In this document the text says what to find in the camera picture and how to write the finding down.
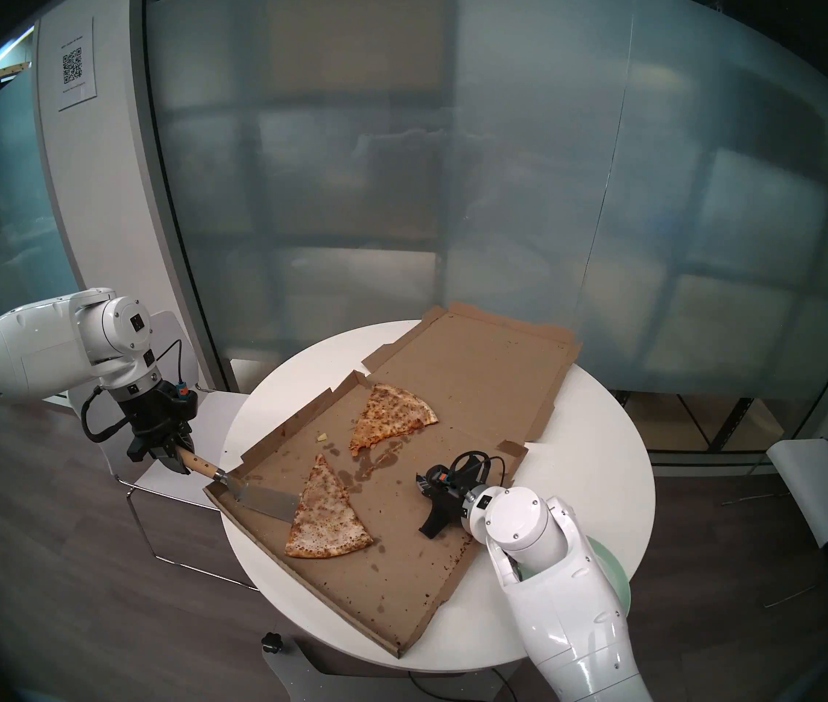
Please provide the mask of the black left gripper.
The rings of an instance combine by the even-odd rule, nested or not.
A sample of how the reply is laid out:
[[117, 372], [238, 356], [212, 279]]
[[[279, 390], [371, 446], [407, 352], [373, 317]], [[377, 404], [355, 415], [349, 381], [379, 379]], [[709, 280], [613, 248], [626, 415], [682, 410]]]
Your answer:
[[185, 383], [158, 383], [117, 389], [114, 399], [125, 414], [133, 440], [126, 454], [134, 463], [150, 457], [167, 470], [190, 475], [177, 448], [195, 455], [190, 421], [198, 414], [198, 394]]

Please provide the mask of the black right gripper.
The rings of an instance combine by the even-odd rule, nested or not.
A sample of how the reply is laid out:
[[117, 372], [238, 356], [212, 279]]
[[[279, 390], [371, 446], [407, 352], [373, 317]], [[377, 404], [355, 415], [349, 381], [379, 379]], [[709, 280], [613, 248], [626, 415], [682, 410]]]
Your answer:
[[477, 475], [464, 472], [427, 472], [416, 474], [417, 488], [422, 495], [428, 495], [431, 511], [419, 527], [419, 533], [434, 539], [450, 522], [462, 519], [462, 507], [466, 496], [477, 486]]

